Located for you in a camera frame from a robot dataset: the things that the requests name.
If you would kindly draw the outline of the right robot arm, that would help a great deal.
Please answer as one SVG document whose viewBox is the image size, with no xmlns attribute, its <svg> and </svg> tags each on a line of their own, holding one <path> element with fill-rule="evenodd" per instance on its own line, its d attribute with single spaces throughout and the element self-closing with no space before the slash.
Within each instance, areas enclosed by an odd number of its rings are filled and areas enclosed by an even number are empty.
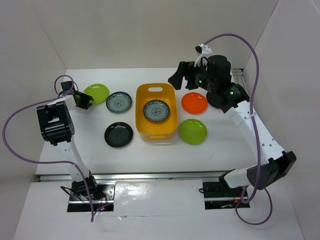
<svg viewBox="0 0 320 240">
<path fill-rule="evenodd" d="M 193 61 L 181 61 L 168 82 L 175 90 L 182 88 L 183 80 L 187 81 L 188 90 L 206 90 L 208 103 L 221 109 L 235 123 L 256 156 L 255 166 L 231 170 L 220 177 L 220 194 L 230 196 L 237 187 L 249 185 L 263 190 L 286 176 L 297 157 L 277 143 L 251 106 L 245 89 L 232 81 L 227 58 L 213 55 L 205 61 L 206 64 L 199 66 Z"/>
</svg>

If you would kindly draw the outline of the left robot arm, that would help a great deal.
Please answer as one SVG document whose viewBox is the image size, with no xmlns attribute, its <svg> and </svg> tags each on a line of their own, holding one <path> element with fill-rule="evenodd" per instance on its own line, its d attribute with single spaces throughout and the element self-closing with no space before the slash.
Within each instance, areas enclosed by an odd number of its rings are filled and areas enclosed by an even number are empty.
<svg viewBox="0 0 320 240">
<path fill-rule="evenodd" d="M 67 170 L 71 177 L 71 192 L 88 200 L 97 197 L 99 187 L 91 171 L 84 164 L 77 150 L 74 135 L 75 127 L 69 109 L 78 107 L 87 110 L 93 98 L 75 89 L 74 83 L 61 83 L 59 99 L 36 108 L 42 138 L 55 147 L 69 162 Z"/>
</svg>

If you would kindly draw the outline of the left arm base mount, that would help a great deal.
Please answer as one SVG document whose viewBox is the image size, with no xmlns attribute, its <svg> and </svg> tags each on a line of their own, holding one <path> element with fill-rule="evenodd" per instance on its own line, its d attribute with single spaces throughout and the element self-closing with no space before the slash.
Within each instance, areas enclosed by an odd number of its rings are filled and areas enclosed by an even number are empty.
<svg viewBox="0 0 320 240">
<path fill-rule="evenodd" d="M 69 197 L 67 212 L 68 213 L 85 213 L 91 212 L 89 197 L 76 193 L 71 187 L 60 187 Z M 104 213 L 114 211 L 116 184 L 114 182 L 98 183 L 96 192 L 90 196 L 94 213 Z"/>
</svg>

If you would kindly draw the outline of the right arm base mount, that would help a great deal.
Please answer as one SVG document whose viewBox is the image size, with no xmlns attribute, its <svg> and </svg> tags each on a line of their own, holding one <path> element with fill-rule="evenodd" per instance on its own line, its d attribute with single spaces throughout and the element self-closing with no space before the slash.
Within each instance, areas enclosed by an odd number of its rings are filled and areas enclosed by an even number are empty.
<svg viewBox="0 0 320 240">
<path fill-rule="evenodd" d="M 239 208 L 250 208 L 249 203 L 241 201 L 243 186 L 229 188 L 221 182 L 221 177 L 215 181 L 203 181 L 202 187 L 198 190 L 204 197 L 206 210 L 225 210 Z"/>
</svg>

